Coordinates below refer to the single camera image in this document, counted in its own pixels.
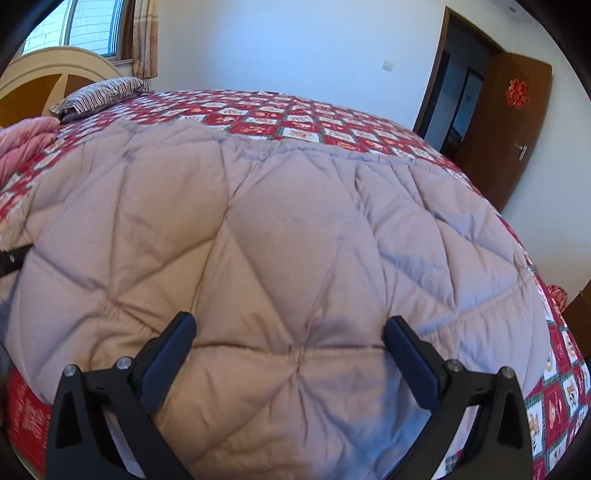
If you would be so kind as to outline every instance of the striped pillowcase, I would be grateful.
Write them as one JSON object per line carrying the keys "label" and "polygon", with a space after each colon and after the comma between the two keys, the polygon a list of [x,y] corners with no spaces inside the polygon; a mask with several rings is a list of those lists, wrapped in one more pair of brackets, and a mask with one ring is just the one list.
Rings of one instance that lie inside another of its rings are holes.
{"label": "striped pillowcase", "polygon": [[154,91],[144,80],[136,77],[104,80],[82,87],[52,106],[49,111],[60,119],[69,113],[92,113],[139,93]]}

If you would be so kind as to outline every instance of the wooden headboard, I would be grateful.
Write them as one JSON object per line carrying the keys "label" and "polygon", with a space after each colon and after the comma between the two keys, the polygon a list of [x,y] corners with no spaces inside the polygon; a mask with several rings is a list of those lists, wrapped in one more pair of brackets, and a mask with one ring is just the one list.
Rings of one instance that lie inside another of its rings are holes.
{"label": "wooden headboard", "polygon": [[121,76],[111,62],[76,47],[23,55],[0,77],[0,126],[49,115],[49,107],[91,83]]}

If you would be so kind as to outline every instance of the screw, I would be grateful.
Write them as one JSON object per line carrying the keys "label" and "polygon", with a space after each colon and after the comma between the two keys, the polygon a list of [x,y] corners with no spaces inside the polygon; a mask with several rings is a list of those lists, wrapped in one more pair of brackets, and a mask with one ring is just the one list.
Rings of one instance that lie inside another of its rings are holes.
{"label": "screw", "polygon": [[119,360],[117,360],[117,363],[115,365],[119,370],[127,370],[129,367],[131,367],[132,363],[133,360],[130,357],[122,356],[121,358],[119,358]]}
{"label": "screw", "polygon": [[464,366],[462,365],[462,362],[460,362],[459,360],[452,358],[451,360],[448,360],[447,362],[445,362],[446,367],[451,370],[452,372],[459,372],[460,370],[462,370],[464,368]]}
{"label": "screw", "polygon": [[75,365],[67,365],[64,369],[64,375],[66,377],[73,377],[76,374],[76,370],[78,370],[78,367]]}
{"label": "screw", "polygon": [[503,377],[508,378],[509,380],[511,378],[515,378],[515,370],[513,370],[511,367],[501,368],[501,374]]}

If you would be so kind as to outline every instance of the red patterned bedsheet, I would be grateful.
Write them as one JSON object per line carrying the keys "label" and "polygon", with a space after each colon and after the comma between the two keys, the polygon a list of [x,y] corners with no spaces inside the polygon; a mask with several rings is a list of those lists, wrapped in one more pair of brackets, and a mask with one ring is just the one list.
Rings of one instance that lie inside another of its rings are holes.
{"label": "red patterned bedsheet", "polygon": [[[145,95],[62,128],[57,142],[17,173],[2,190],[0,222],[27,194],[35,179],[69,151],[117,119],[158,124],[194,119],[211,128],[256,139],[296,138],[380,155],[424,158],[478,192],[461,171],[421,138],[389,120],[327,103],[269,92],[169,92]],[[513,236],[515,234],[507,225]],[[534,479],[554,467],[578,431],[591,404],[589,371],[554,300],[530,262],[547,306],[551,351],[543,377],[526,399],[534,453]],[[38,472],[44,472],[44,448],[50,407],[42,405],[18,372],[9,383],[9,437]],[[448,457],[440,473],[451,470],[459,454]]]}

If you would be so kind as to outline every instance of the red paper cutting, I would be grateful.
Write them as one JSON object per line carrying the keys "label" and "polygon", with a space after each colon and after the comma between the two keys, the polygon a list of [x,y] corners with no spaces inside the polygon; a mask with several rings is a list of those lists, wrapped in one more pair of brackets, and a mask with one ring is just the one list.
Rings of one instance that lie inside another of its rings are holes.
{"label": "red paper cutting", "polygon": [[518,110],[521,110],[530,102],[530,98],[527,96],[527,83],[518,79],[511,80],[505,96],[507,97],[507,104],[514,106]]}

